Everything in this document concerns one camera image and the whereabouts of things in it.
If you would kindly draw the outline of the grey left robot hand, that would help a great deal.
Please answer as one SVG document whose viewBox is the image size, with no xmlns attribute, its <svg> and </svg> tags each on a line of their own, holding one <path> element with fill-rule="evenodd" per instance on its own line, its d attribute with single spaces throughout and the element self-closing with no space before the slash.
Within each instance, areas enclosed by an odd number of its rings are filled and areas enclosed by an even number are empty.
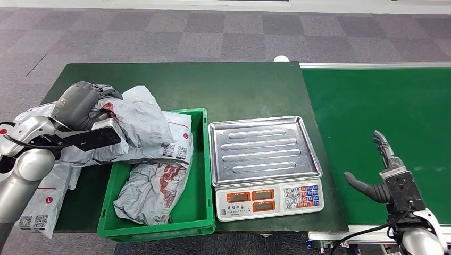
<svg viewBox="0 0 451 255">
<path fill-rule="evenodd" d="M 77 82 L 62 94 L 49 118 L 72 131 L 90 130 L 94 123 L 110 118 L 108 110 L 91 112 L 100 99 L 108 97 L 123 99 L 111 85 Z"/>
</svg>

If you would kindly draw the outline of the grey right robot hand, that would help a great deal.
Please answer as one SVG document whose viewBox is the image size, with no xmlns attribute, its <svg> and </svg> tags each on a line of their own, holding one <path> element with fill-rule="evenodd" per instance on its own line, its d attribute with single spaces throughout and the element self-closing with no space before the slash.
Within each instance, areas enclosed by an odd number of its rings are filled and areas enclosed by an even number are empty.
<svg viewBox="0 0 451 255">
<path fill-rule="evenodd" d="M 385 171 L 404 166 L 403 161 L 394 154 L 386 137 L 381 132 L 374 130 L 372 141 L 375 143 L 375 147 L 380 153 Z M 343 175 L 345 180 L 351 187 L 353 187 L 361 194 L 369 197 L 373 201 L 382 204 L 392 202 L 391 193 L 385 184 L 382 183 L 371 186 L 358 180 L 350 172 L 343 172 Z"/>
</svg>

